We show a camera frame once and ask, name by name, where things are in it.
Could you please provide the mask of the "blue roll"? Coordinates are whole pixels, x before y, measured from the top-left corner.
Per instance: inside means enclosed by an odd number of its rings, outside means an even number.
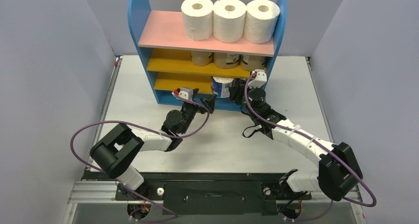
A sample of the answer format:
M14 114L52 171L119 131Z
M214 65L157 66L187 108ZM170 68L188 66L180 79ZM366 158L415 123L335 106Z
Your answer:
M233 85L234 78L211 77L211 90L217 98L227 98L230 96L229 88Z

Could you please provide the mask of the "blue shelf with coloured boards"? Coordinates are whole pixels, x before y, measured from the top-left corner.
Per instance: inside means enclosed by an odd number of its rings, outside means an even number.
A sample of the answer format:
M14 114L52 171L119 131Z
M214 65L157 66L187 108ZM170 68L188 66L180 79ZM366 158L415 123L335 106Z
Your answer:
M157 103L180 105L171 94L180 87L198 88L199 96L211 94L212 77L250 75L241 67L222 69L214 63L196 66L190 58L192 50L266 56L265 73L269 76L280 51L288 16L287 0L276 3L280 14L273 38L264 44L254 44L243 38L234 43L223 43L213 37L192 41L184 34L181 12L153 10L149 0L128 0L129 31Z

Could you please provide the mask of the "brown printed paper roll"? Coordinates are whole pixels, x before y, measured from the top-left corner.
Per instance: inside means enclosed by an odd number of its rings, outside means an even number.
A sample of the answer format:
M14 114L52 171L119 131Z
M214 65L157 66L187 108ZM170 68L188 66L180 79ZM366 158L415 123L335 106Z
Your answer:
M206 66L213 61L213 52L190 51L191 60L196 66Z

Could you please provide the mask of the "white roll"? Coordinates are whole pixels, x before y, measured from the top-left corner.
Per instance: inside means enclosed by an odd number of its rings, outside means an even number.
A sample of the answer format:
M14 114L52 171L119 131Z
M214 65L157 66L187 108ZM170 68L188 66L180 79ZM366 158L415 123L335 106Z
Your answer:
M224 43L243 37L247 8L240 0L218 0L213 5L213 35Z
M279 6L270 0L253 0L246 7L244 37L255 44L270 41L280 15Z
M211 0L184 0L181 12L186 38L202 41L212 36L213 2Z

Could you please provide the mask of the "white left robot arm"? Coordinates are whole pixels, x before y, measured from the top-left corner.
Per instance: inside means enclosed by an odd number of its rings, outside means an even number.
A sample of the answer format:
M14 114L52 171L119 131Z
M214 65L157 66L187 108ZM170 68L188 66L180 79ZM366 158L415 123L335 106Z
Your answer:
M133 130L124 123L117 124L90 150L91 158L110 178L122 182L128 187L128 193L134 199L142 199L147 194L145 178L132 165L133 160L141 151L169 152L182 142L196 113L210 115L214 111L216 95L202 97L196 103L192 97L176 97L183 101L180 110L171 110L159 131L156 133Z

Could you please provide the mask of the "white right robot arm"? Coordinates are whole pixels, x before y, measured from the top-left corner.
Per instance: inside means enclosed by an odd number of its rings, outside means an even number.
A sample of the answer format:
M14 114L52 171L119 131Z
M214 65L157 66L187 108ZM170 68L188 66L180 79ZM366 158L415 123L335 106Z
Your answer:
M279 180L279 193L291 198L304 192L322 192L340 201L362 179L363 174L352 148L317 138L276 112L266 102L265 90L245 89L245 81L237 80L229 88L229 99L240 105L241 112L254 122L254 132L281 142L316 165L316 171L293 169Z

